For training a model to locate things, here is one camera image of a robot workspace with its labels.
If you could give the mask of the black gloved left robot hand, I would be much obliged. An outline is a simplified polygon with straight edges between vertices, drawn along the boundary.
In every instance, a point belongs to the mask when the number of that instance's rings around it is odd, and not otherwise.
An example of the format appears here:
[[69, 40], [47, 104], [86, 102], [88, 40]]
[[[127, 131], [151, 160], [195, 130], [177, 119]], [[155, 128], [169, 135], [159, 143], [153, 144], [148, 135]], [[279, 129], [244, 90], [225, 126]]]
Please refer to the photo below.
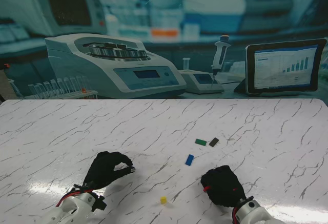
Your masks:
[[97, 154], [83, 181], [83, 186], [98, 190], [115, 180], [134, 173], [132, 161], [120, 152], [103, 151]]

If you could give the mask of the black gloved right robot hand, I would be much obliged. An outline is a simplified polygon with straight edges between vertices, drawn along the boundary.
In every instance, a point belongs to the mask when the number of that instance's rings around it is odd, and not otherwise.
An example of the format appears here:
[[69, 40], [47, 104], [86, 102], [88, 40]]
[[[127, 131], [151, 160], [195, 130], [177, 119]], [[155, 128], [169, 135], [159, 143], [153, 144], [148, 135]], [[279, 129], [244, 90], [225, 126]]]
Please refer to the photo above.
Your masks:
[[215, 205], [233, 208], [246, 199], [243, 186], [228, 165], [210, 169], [200, 182]]

